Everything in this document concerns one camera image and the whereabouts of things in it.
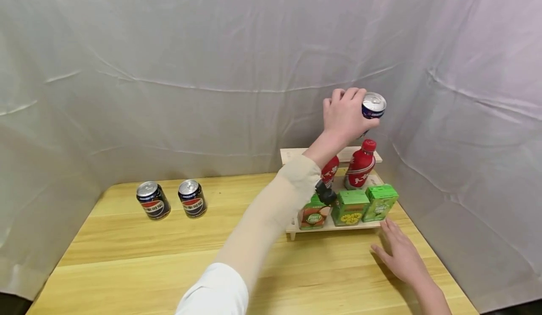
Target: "forearm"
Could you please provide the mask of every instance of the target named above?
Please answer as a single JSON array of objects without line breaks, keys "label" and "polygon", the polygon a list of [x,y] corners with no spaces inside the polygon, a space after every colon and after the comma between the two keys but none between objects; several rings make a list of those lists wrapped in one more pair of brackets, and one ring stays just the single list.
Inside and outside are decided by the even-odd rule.
[{"label": "forearm", "polygon": [[300,156],[283,166],[249,205],[218,252],[215,262],[234,268],[250,291],[272,244],[293,216],[309,201],[320,179],[320,169]]},{"label": "forearm", "polygon": [[421,283],[413,289],[424,315],[452,315],[446,297],[436,283]]},{"label": "forearm", "polygon": [[314,141],[314,143],[304,151],[303,155],[313,160],[320,169],[337,155],[339,151],[344,149],[348,145],[345,142],[345,137],[342,137],[333,132],[326,132],[320,134],[320,136]]}]

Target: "bottle cap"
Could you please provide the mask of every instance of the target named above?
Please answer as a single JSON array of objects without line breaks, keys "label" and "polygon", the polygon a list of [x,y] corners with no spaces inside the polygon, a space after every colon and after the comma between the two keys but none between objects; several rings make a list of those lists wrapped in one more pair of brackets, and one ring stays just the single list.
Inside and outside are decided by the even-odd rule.
[{"label": "bottle cap", "polygon": [[363,144],[361,145],[361,149],[368,152],[373,152],[376,150],[376,142],[371,139],[366,139],[363,141]]}]

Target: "small wooden rack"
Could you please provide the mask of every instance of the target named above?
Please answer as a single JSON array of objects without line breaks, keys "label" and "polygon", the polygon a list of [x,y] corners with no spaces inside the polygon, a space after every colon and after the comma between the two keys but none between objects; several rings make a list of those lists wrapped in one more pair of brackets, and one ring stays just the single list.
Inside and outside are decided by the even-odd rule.
[{"label": "small wooden rack", "polygon": [[[307,148],[285,148],[280,150],[280,155],[282,158],[282,165],[285,165],[292,159],[293,157],[297,155],[303,154],[303,152]],[[335,174],[335,178],[333,179],[333,190],[335,192],[338,192],[340,190],[345,190],[344,187],[344,175],[346,172],[346,169],[348,167],[348,164],[350,162],[350,158],[352,158],[352,154],[354,151],[358,150],[359,147],[346,147],[343,151],[341,151],[337,157],[339,158],[340,166],[339,170],[337,170]],[[375,161],[376,163],[382,162],[382,158],[380,155],[375,152]],[[381,184],[384,184],[384,182],[380,179],[378,174],[373,170],[370,175],[367,178],[367,182],[365,182],[364,187],[368,186],[379,186]],[[332,230],[352,230],[352,229],[370,229],[370,228],[379,228],[380,222],[359,222],[355,226],[335,226],[333,223],[333,220],[331,219],[331,215],[329,215],[324,223],[324,227],[320,229],[306,229],[301,230],[299,229],[299,225],[297,223],[297,215],[295,215],[292,218],[292,222],[286,227],[286,233],[290,234],[290,240],[295,240],[295,236],[297,233],[311,233],[311,232],[330,232]]]}]

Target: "red plastic bottle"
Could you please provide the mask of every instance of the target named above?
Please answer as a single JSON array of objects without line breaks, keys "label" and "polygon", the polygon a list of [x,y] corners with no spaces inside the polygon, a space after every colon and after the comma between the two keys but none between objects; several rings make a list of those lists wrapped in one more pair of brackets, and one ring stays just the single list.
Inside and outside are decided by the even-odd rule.
[{"label": "red plastic bottle", "polygon": [[344,186],[348,190],[361,189],[369,173],[375,166],[376,142],[371,139],[363,141],[360,150],[352,154],[350,165],[344,176]]},{"label": "red plastic bottle", "polygon": [[333,177],[335,177],[337,169],[339,169],[339,158],[337,156],[333,157],[331,161],[322,168],[322,175],[320,178],[328,188],[331,188],[331,185],[333,184]]}]

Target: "blue can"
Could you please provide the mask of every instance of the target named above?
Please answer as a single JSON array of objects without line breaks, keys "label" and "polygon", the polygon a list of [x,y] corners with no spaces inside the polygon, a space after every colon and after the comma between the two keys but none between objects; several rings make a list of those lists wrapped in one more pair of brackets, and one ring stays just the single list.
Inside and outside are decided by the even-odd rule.
[{"label": "blue can", "polygon": [[[384,115],[386,109],[386,100],[381,94],[368,92],[365,93],[363,104],[361,104],[361,114],[366,119],[379,119]],[[364,132],[359,138],[362,138],[367,133]]]},{"label": "blue can", "polygon": [[171,211],[162,187],[156,182],[147,181],[140,184],[135,196],[150,219],[165,218]]},{"label": "blue can", "polygon": [[207,211],[207,202],[203,196],[202,185],[195,179],[187,179],[179,186],[179,200],[189,218],[199,218]]}]

